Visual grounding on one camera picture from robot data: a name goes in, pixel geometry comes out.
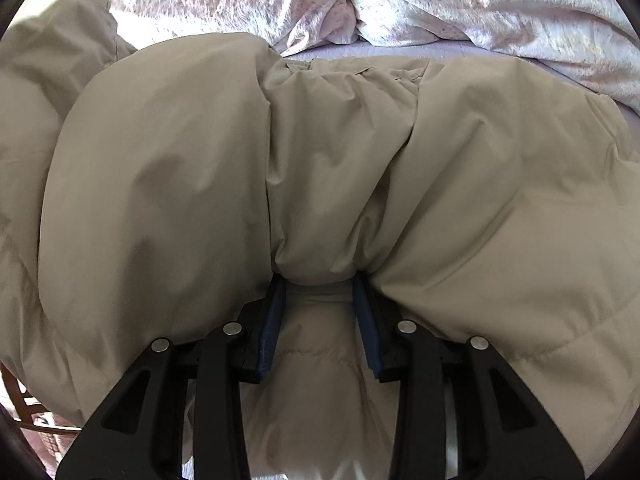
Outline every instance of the blue gripper pad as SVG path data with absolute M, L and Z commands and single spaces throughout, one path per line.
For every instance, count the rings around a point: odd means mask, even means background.
M 382 373 L 382 357 L 380 356 L 380 334 L 371 312 L 371 306 L 367 299 L 362 278 L 356 274 L 353 278 L 353 308 L 356 311 L 358 326 L 364 353 L 367 357 L 367 365 L 373 371 L 373 376 L 378 379 Z
M 284 306 L 287 300 L 286 281 L 282 277 L 276 279 L 277 282 L 271 297 L 267 316 L 264 319 L 264 325 L 262 326 L 260 341 L 258 343 L 258 365 L 256 370 L 261 380 L 263 380 L 269 370 L 271 370 L 276 344 L 278 343 L 278 335 L 280 334 Z

